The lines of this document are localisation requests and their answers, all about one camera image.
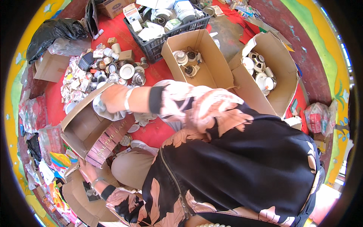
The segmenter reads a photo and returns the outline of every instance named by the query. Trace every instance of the yellow painted border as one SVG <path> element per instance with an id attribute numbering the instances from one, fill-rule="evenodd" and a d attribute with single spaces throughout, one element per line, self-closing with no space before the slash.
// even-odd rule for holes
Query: yellow painted border
<path id="1" fill-rule="evenodd" d="M 17 133 L 15 124 L 17 119 L 14 119 L 13 106 L 11 100 L 11 91 L 15 83 L 19 86 L 20 80 L 15 81 L 17 75 L 21 69 L 26 65 L 26 50 L 33 37 L 34 32 L 43 23 L 44 20 L 50 19 L 58 10 L 64 9 L 70 0 L 46 0 L 42 6 L 38 9 L 30 23 L 28 24 L 25 32 L 23 33 L 20 42 L 16 48 L 15 54 L 10 65 L 8 79 L 5 88 L 5 103 L 4 103 L 4 122 L 5 122 L 5 132 L 6 132 L 6 142 L 9 150 L 10 158 L 13 163 L 13 172 L 19 181 L 21 189 L 24 191 L 25 200 L 28 202 L 29 206 L 33 207 L 35 213 L 43 221 L 46 226 L 56 227 L 58 226 L 53 220 L 46 214 L 43 207 L 40 205 L 39 201 L 33 195 L 32 191 L 28 188 L 28 182 L 23 175 L 21 162 L 18 159 L 17 152 Z"/>

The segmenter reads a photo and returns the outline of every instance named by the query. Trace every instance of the zipper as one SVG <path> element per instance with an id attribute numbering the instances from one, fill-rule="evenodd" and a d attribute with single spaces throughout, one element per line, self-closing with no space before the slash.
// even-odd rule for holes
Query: zipper
<path id="1" fill-rule="evenodd" d="M 162 152 L 162 148 L 160 148 L 160 157 L 161 157 L 161 161 L 163 162 L 165 168 L 167 169 L 167 171 L 169 172 L 171 178 L 173 179 L 174 183 L 176 184 L 177 188 L 178 188 L 178 191 L 179 191 L 179 198 L 180 198 L 180 201 L 181 201 L 181 205 L 183 207 L 183 211 L 185 213 L 185 217 L 186 219 L 188 220 L 189 219 L 189 216 L 192 215 L 192 213 L 189 211 L 189 209 L 187 208 L 187 206 L 185 205 L 185 200 L 182 196 L 182 190 L 180 189 L 180 186 L 178 184 L 178 182 L 176 181 L 176 178 L 174 176 L 174 174 L 171 172 L 171 169 L 169 168 L 169 166 L 166 164 L 166 161 L 164 159 L 164 155 L 163 155 L 163 152 Z"/>

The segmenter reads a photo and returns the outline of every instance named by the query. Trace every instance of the watch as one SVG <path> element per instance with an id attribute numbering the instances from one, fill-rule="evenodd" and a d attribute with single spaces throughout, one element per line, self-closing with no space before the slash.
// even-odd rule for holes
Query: watch
<path id="1" fill-rule="evenodd" d="M 94 180 L 91 184 L 91 188 L 94 189 L 94 186 L 98 181 L 104 181 L 105 179 L 103 177 L 97 177 L 96 180 Z"/>

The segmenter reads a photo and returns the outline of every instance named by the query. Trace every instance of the sleeve cuff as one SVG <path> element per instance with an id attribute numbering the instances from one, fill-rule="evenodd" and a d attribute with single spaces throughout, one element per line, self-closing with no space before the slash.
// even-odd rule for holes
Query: sleeve cuff
<path id="1" fill-rule="evenodd" d="M 104 199 L 105 201 L 107 200 L 107 198 L 113 193 L 113 191 L 116 189 L 115 186 L 113 185 L 108 185 L 105 190 L 103 190 L 101 197 L 102 199 Z"/>
<path id="2" fill-rule="evenodd" d="M 161 108 L 161 95 L 164 90 L 164 86 L 162 87 L 152 87 L 149 95 L 149 108 L 150 112 L 154 114 L 160 114 Z"/>

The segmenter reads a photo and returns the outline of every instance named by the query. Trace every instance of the open cardboard box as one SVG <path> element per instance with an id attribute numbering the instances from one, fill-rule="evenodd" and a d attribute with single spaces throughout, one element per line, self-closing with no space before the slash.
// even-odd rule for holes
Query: open cardboard box
<path id="1" fill-rule="evenodd" d="M 174 51 L 187 51 L 188 47 L 201 53 L 203 58 L 203 62 L 199 64 L 200 69 L 193 78 L 185 76 L 184 67 L 179 66 L 173 56 Z M 176 81 L 210 88 L 228 89 L 234 86 L 228 64 L 206 29 L 169 37 L 163 45 L 161 55 Z M 196 64 L 196 61 L 188 62 L 185 66 Z"/>
<path id="2" fill-rule="evenodd" d="M 119 187 L 118 181 L 113 177 L 111 169 L 106 163 L 104 163 L 102 169 L 97 169 L 97 172 L 106 182 Z M 62 187 L 63 196 L 74 213 L 83 222 L 91 227 L 97 227 L 99 222 L 119 226 L 120 219 L 106 207 L 106 202 L 103 199 L 92 202 L 87 199 L 83 186 L 85 180 L 79 170 L 71 172 L 66 181 L 67 183 Z"/>
<path id="3" fill-rule="evenodd" d="M 135 0 L 106 0 L 100 4 L 96 5 L 98 11 L 100 11 L 103 15 L 110 17 L 111 19 L 115 18 L 117 15 L 122 13 L 122 9 L 134 3 Z"/>
<path id="4" fill-rule="evenodd" d="M 249 52 L 255 51 L 265 58 L 276 76 L 276 87 L 265 97 L 241 60 Z M 292 101 L 299 82 L 297 68 L 285 45 L 273 34 L 259 33 L 229 62 L 234 78 L 234 92 L 254 110 L 262 114 L 277 115 L 281 118 Z"/>
<path id="5" fill-rule="evenodd" d="M 94 162 L 91 163 L 96 167 L 103 164 L 116 144 L 135 123 L 133 114 L 127 114 L 124 119 L 114 122 L 99 116 L 93 110 L 94 98 L 112 85 L 107 83 L 91 92 L 61 122 L 62 139 L 81 158 L 89 162 L 90 157 L 94 158 Z"/>
<path id="6" fill-rule="evenodd" d="M 69 66 L 70 57 L 51 54 L 48 50 L 43 55 L 43 60 L 35 61 L 33 78 L 58 83 Z"/>

